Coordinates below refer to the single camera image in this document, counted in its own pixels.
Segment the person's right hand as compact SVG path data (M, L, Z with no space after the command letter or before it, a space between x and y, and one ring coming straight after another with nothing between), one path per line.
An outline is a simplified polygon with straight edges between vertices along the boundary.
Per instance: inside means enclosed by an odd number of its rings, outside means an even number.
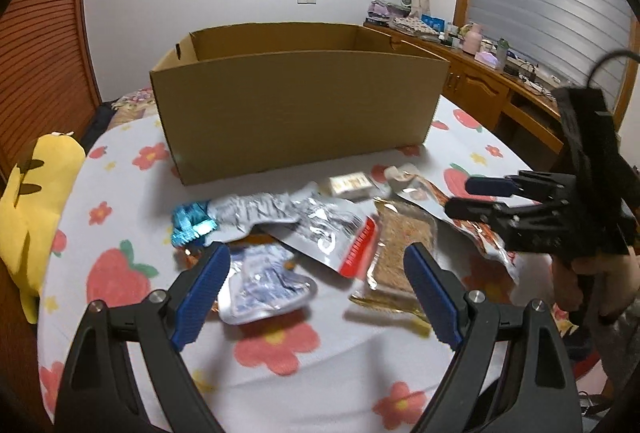
M639 293L639 260L633 247L625 254L577 257L570 266L552 257L551 272L555 303L564 312L576 312L586 301L580 276L593 279L589 300L600 316L620 315Z

